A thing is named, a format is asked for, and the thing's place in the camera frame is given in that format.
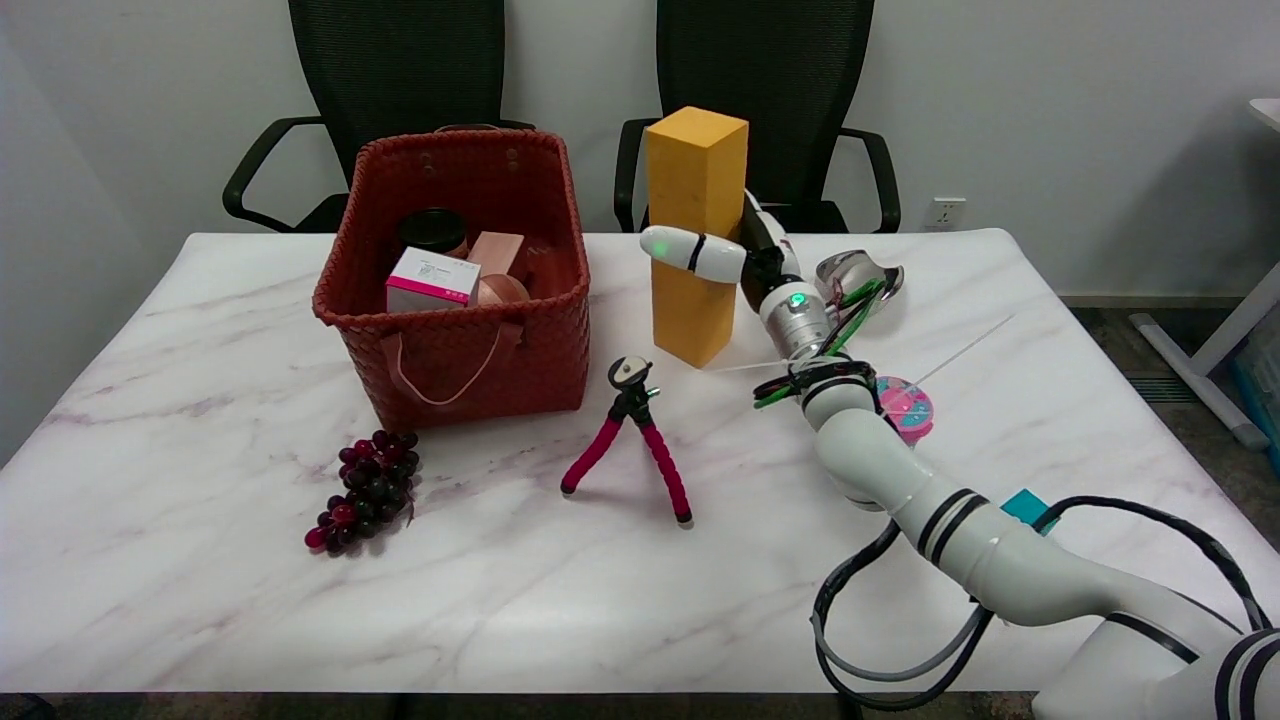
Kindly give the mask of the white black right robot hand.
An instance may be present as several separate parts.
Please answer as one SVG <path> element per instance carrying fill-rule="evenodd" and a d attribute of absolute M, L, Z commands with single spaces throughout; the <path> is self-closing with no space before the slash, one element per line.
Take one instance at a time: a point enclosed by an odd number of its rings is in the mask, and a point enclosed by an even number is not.
<path fill-rule="evenodd" d="M 649 225 L 639 234 L 640 247 L 650 259 L 704 281 L 742 286 L 748 302 L 758 310 L 769 292 L 801 282 L 803 270 L 785 228 L 750 191 L 744 196 L 736 240 Z"/>

